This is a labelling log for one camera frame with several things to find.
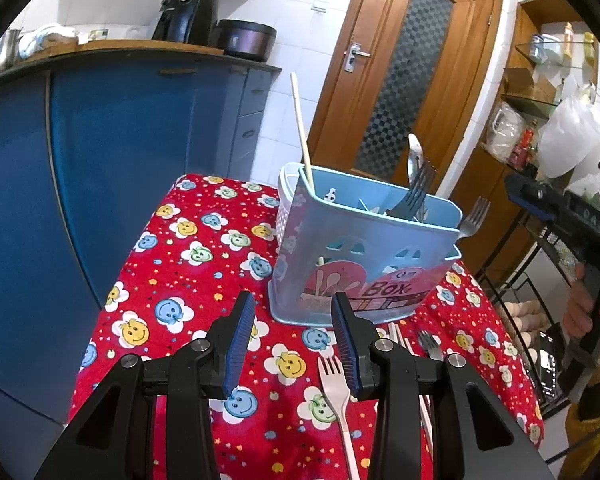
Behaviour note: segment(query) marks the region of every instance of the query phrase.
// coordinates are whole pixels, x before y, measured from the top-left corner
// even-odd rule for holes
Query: yellow sleeve
[[[569,445],[572,446],[581,438],[600,427],[600,417],[590,420],[578,420],[578,405],[569,407],[565,429]],[[600,434],[569,453],[562,464],[558,480],[577,480],[586,471],[589,464],[600,451]]]

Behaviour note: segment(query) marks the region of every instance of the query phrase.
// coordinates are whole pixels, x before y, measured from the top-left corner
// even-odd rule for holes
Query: door frame
[[[474,113],[480,90],[482,89],[482,85],[485,81],[487,67],[489,66],[491,56],[493,54],[496,34],[500,25],[502,1],[503,0],[493,0],[493,8],[491,9],[491,25],[489,27],[489,31],[487,32],[486,41],[482,49],[482,55],[480,56],[480,62],[475,72],[474,80],[472,81],[470,87],[469,95],[464,103],[464,107],[462,108],[460,120],[458,121],[458,125],[454,130],[449,149],[446,150],[445,156],[443,157],[443,167],[436,168],[436,170],[438,170],[438,174],[436,175],[436,179],[434,181],[436,189],[439,187],[447,170],[451,166],[451,162],[453,161],[458,147],[462,142],[466,128],[469,125],[469,120]],[[344,23],[340,29],[338,41],[336,42],[336,47],[333,51],[333,55],[331,56],[331,62],[329,64],[327,76],[324,80],[324,85],[322,86],[322,92],[320,92],[320,98],[318,99],[318,106],[315,111],[314,120],[312,122],[311,129],[309,130],[307,145],[310,156],[314,155],[315,149],[318,145],[318,140],[323,134],[322,130],[329,106],[331,105],[331,99],[336,88],[340,71],[343,69],[344,62],[347,57],[350,38],[353,35],[353,30],[360,13],[362,3],[363,0],[350,0],[349,2]]]

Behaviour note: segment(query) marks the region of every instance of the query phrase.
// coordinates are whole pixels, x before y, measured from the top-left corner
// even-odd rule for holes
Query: cardboard box
[[[545,103],[554,102],[555,86],[543,75],[538,78],[537,83],[534,83],[533,75],[528,68],[506,68],[504,79],[507,94]]]

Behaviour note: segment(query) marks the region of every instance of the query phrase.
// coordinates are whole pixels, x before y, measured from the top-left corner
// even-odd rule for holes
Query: wooden cutting board
[[[161,50],[179,50],[182,52],[194,52],[197,54],[214,54],[222,56],[224,51],[210,46],[192,45],[189,43],[175,43],[174,41],[154,41],[154,40],[98,40],[88,43],[63,43],[50,46],[45,50],[35,53],[26,61],[45,59],[47,57],[61,56],[72,52],[85,52],[87,50],[110,50],[112,48],[156,48]]]

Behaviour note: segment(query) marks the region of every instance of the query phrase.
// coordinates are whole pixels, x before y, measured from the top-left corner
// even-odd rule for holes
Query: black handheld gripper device
[[[218,480],[208,400],[226,399],[238,385],[254,318],[253,295],[243,291],[229,316],[173,356],[122,356],[62,432],[36,480],[151,480],[158,395],[167,396],[167,477]]]
[[[600,208],[572,192],[562,194],[519,173],[505,177],[505,188],[509,200],[541,219],[586,263],[584,285],[596,298],[590,314],[592,330],[583,338],[570,340],[564,370],[558,375],[562,391],[572,402],[579,402],[600,364]]]
[[[378,399],[368,480],[420,479],[419,395],[432,400],[435,480],[554,478],[464,356],[413,356],[356,317],[344,292],[331,300],[331,320],[351,394]]]

